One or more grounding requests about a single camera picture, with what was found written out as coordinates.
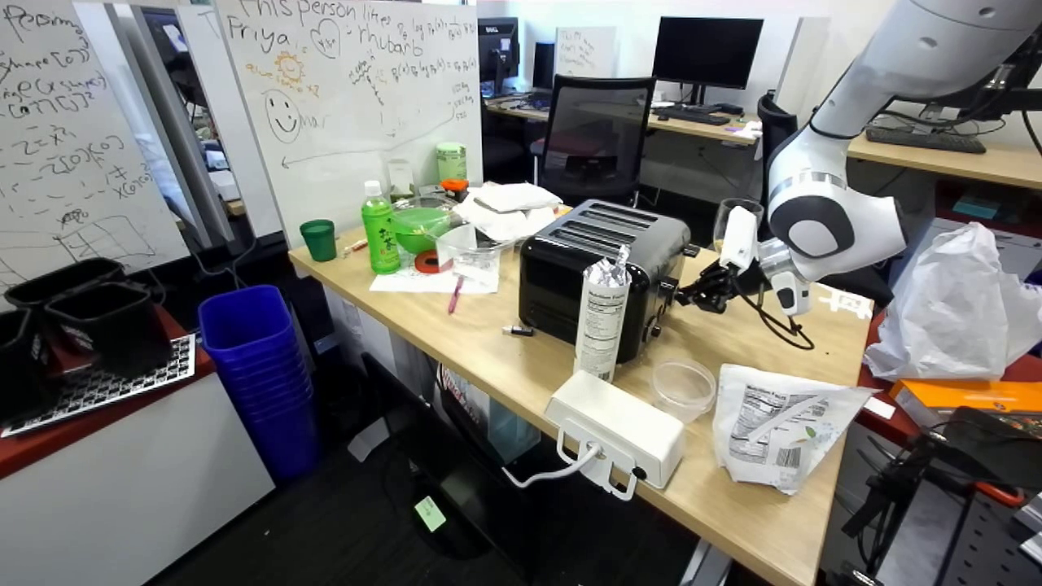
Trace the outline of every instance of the blue recycling bin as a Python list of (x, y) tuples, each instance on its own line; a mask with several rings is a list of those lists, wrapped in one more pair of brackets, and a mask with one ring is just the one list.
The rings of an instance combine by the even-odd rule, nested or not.
[(201, 350), (273, 482), (318, 466), (313, 380), (276, 288), (245, 288), (197, 308)]

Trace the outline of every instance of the white robot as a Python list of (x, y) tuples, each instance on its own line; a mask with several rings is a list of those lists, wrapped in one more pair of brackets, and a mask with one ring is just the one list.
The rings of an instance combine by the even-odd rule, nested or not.
[(1042, 0), (900, 0), (864, 57), (769, 167), (773, 240), (735, 208), (721, 269), (760, 260), (780, 312), (809, 309), (809, 285), (850, 273), (905, 249), (894, 201), (847, 185), (850, 142), (892, 98), (942, 98), (990, 75), (1042, 24)]

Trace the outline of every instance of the toaster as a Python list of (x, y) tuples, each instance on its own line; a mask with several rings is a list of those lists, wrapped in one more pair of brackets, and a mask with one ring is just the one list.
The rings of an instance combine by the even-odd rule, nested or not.
[(615, 260), (619, 245), (628, 249), (626, 270), (632, 273), (619, 364), (632, 363), (654, 338), (659, 316), (679, 282), (689, 229), (677, 219), (602, 200), (560, 214), (522, 249), (522, 322), (572, 344), (584, 270), (602, 259)]

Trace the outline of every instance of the power strip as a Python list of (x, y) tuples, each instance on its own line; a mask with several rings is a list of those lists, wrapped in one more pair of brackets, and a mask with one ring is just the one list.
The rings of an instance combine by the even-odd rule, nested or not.
[[(556, 389), (547, 420), (556, 423), (560, 448), (564, 438), (576, 441), (578, 455), (600, 448), (584, 477), (619, 500), (632, 494), (634, 480), (663, 489), (679, 466), (683, 423), (585, 372)], [(612, 468), (628, 477), (628, 494), (608, 482)]]

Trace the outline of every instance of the plastic bag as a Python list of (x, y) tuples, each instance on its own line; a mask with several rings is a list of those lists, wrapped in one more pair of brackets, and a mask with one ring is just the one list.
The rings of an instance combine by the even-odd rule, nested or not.
[(1042, 289), (1002, 270), (997, 238), (971, 221), (913, 259), (866, 350), (875, 379), (1002, 379), (1042, 338)]
[(723, 364), (712, 416), (716, 462), (734, 482), (793, 494), (870, 397), (866, 389)]

